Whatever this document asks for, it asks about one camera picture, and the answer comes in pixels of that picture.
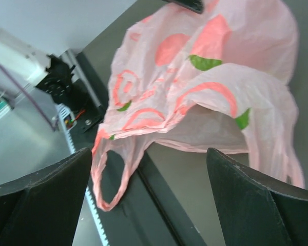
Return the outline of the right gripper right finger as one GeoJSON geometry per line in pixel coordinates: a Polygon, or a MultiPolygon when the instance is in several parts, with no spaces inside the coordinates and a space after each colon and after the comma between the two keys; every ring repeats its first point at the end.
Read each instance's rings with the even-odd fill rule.
{"type": "Polygon", "coordinates": [[[213,148],[206,164],[226,245],[308,245],[308,190],[213,148]]]}

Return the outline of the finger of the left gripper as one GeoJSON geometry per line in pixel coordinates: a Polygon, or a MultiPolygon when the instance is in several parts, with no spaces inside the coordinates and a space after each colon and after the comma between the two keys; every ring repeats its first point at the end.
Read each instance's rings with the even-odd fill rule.
{"type": "Polygon", "coordinates": [[[184,9],[188,9],[197,14],[202,14],[204,11],[204,4],[202,0],[164,0],[164,1],[177,4],[184,9]]]}

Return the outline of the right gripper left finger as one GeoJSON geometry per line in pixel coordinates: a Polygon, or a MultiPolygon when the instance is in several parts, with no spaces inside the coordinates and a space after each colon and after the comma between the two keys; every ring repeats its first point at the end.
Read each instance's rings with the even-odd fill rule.
{"type": "Polygon", "coordinates": [[[72,245],[92,153],[83,148],[0,185],[0,245],[72,245]]]}

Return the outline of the pink printed plastic bag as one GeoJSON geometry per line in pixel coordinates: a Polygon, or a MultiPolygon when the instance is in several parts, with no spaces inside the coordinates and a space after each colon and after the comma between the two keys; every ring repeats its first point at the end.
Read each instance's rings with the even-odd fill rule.
{"type": "Polygon", "coordinates": [[[247,153],[251,168],[304,188],[293,147],[298,108],[288,84],[297,23],[283,1],[169,3],[128,28],[92,149],[98,208],[112,210],[153,143],[247,153]]]}

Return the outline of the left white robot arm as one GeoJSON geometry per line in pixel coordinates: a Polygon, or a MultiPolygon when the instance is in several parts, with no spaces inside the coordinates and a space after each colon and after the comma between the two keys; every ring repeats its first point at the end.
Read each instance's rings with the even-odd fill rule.
{"type": "Polygon", "coordinates": [[[155,69],[163,36],[197,16],[204,1],[0,1],[0,65],[36,86],[48,74],[50,55],[83,50],[108,40],[93,55],[110,84],[125,70],[155,69]]]}

